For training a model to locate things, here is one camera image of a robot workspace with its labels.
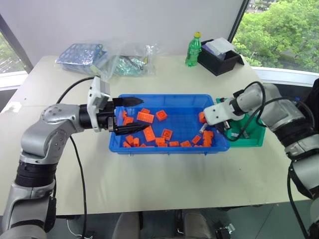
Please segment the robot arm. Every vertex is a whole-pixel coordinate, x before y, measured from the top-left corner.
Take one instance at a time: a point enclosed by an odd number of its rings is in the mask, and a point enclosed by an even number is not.
[[[93,81],[88,105],[55,104],[43,111],[38,122],[22,136],[17,176],[12,183],[2,219],[4,234],[1,239],[44,239],[45,232],[55,222],[56,199],[51,196],[57,164],[67,139],[88,128],[113,131],[116,135],[134,133],[148,126],[131,123],[117,126],[114,110],[117,106],[134,106],[143,101],[138,98],[113,98],[102,88],[95,89],[99,79]]]
[[[266,102],[281,97],[276,86],[263,86]],[[257,84],[234,95],[234,98],[204,110],[209,125],[230,119],[241,120],[245,113],[254,112],[262,106],[263,93]],[[285,153],[292,161],[289,175],[299,192],[314,200],[311,218],[314,224],[319,224],[319,134],[314,131],[314,125],[289,100],[267,104],[260,119],[285,147]]]

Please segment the black cable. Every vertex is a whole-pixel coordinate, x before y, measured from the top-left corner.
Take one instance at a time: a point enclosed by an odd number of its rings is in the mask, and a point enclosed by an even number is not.
[[[253,84],[257,84],[260,87],[260,90],[261,90],[261,93],[262,93],[262,103],[261,103],[261,105],[263,106],[265,104],[265,102],[266,102],[266,92],[265,92],[265,88],[264,88],[263,84],[261,84],[259,81],[254,81],[254,82],[250,83],[248,86],[246,86],[245,89],[247,89],[248,87],[250,87]],[[259,119],[260,119],[260,116],[263,113],[263,111],[264,111],[264,106],[260,109],[259,114],[257,115],[256,124],[258,124],[261,127],[267,127],[266,125],[264,125],[262,123],[259,123]]]
[[[258,111],[260,111],[263,107],[265,107],[266,105],[272,103],[272,102],[275,102],[275,101],[280,101],[280,100],[290,100],[290,101],[296,101],[295,98],[293,97],[279,97],[279,98],[275,98],[275,99],[272,99],[270,101],[267,101],[264,103],[264,105],[261,105],[259,108],[257,108],[253,113],[252,115],[248,118],[246,124],[242,127],[241,131],[239,132],[239,134],[234,138],[234,139],[231,139],[231,138],[228,138],[223,132],[222,130],[218,129],[219,132],[229,141],[237,141],[244,133],[244,131],[246,130],[247,126],[249,125],[249,123],[251,122],[251,120],[253,119],[253,117],[257,114]],[[297,100],[298,104],[300,104],[302,107],[304,107],[304,109],[307,111],[309,117],[311,118],[311,121],[312,121],[312,127],[315,127],[315,117],[312,113],[312,111],[309,109],[309,107],[302,101],[299,101]]]
[[[83,81],[88,81],[88,80],[93,80],[94,79],[94,76],[90,76],[90,77],[86,77],[86,78],[83,78],[75,83],[73,83],[71,86],[69,86],[64,92],[63,94],[60,96],[60,98],[58,99],[58,101],[56,102],[56,104],[59,104],[61,103],[62,99],[65,97],[65,95],[73,88],[75,87],[76,85],[80,84],[81,82]],[[54,180],[55,180],[55,185],[54,185],[54,188],[53,188],[53,196],[55,197],[56,195],[56,178],[54,176]]]
[[[81,80],[79,80],[79,81],[73,83],[71,86],[69,86],[69,87],[63,92],[63,94],[60,96],[60,98],[58,99],[58,101],[56,102],[56,104],[61,103],[62,99],[65,97],[65,95],[66,95],[73,87],[75,87],[76,85],[80,84],[81,82],[88,81],[88,80],[93,80],[93,79],[94,79],[94,76],[91,76],[91,77],[83,78],[83,79],[81,79]],[[73,147],[74,147],[74,150],[75,150],[75,154],[76,154],[76,158],[77,158],[78,163],[79,163],[80,172],[81,172],[81,179],[82,179],[83,204],[84,204],[84,222],[83,222],[83,232],[82,232],[81,239],[84,239],[85,234],[86,234],[86,223],[87,223],[87,206],[86,206],[85,181],[84,181],[83,168],[82,168],[82,164],[81,164],[81,160],[80,160],[80,157],[79,157],[79,153],[78,153],[76,144],[75,144],[74,139],[73,139],[72,136],[70,136],[70,139],[71,139],[71,141],[72,141],[72,144],[73,144]],[[54,180],[55,180],[55,185],[54,185],[54,188],[53,188],[53,197],[55,197],[55,195],[56,195],[56,177],[55,177],[55,176],[54,176]]]
[[[90,77],[87,77],[87,78],[83,78],[77,82],[75,82],[74,84],[72,84],[68,89],[66,89],[66,91],[60,96],[60,98],[58,99],[58,101],[56,102],[57,104],[59,104],[61,102],[61,100],[65,97],[65,95],[73,88],[75,87],[76,85],[80,84],[81,82],[83,81],[88,81],[88,80],[92,80],[94,79],[94,76],[90,76]]]
[[[87,220],[87,208],[86,208],[86,192],[85,192],[85,181],[84,181],[84,174],[83,174],[83,168],[81,164],[81,160],[79,157],[78,149],[76,147],[76,144],[74,142],[74,139],[72,136],[70,136],[70,140],[72,141],[76,158],[78,159],[79,167],[80,167],[80,172],[81,172],[81,179],[82,179],[82,187],[83,187],[83,204],[84,204],[84,222],[83,222],[83,231],[82,231],[82,236],[81,239],[84,239],[85,234],[86,234],[86,220]]]
[[[297,218],[297,221],[298,221],[298,224],[300,226],[300,229],[301,231],[303,232],[303,235],[305,237],[305,239],[308,239],[309,236],[308,236],[308,233],[306,231],[306,228],[305,228],[305,225],[303,223],[303,220],[301,219],[300,215],[299,215],[299,212],[297,210],[297,207],[294,203],[294,200],[293,200],[293,197],[291,195],[291,188],[290,188],[290,175],[289,175],[289,172],[288,172],[288,176],[287,176],[287,190],[288,190],[288,196],[289,196],[289,201],[290,201],[290,204],[291,204],[291,207],[293,208],[293,211],[295,213],[295,216]]]
[[[55,198],[55,194],[56,194],[56,177],[55,176],[54,176],[54,181],[55,181],[55,184],[53,188],[53,197]]]

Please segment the green plastic bottle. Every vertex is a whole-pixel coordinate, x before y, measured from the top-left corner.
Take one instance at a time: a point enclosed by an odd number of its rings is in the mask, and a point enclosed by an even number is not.
[[[194,38],[188,45],[187,57],[185,64],[189,67],[197,65],[197,58],[201,52],[200,32],[195,32]]]

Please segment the tree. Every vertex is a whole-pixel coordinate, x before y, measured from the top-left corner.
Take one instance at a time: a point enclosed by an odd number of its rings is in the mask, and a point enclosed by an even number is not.
[[[245,13],[233,44],[252,66],[319,72],[318,20],[318,0],[280,0]]]
[[[0,73],[24,71],[23,64],[0,32]]]

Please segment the green container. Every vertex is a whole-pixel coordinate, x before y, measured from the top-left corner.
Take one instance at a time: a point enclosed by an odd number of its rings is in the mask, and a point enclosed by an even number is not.
[[[246,128],[246,132],[249,138],[245,138],[243,135],[235,142],[229,142],[230,147],[261,147],[264,142],[264,136],[266,128],[259,126],[256,123],[256,117],[249,123]],[[234,139],[235,137],[231,136],[231,133],[239,133],[241,128],[246,124],[249,119],[249,115],[245,114],[245,117],[239,121],[231,121],[229,124],[231,128],[225,132],[227,137]]]

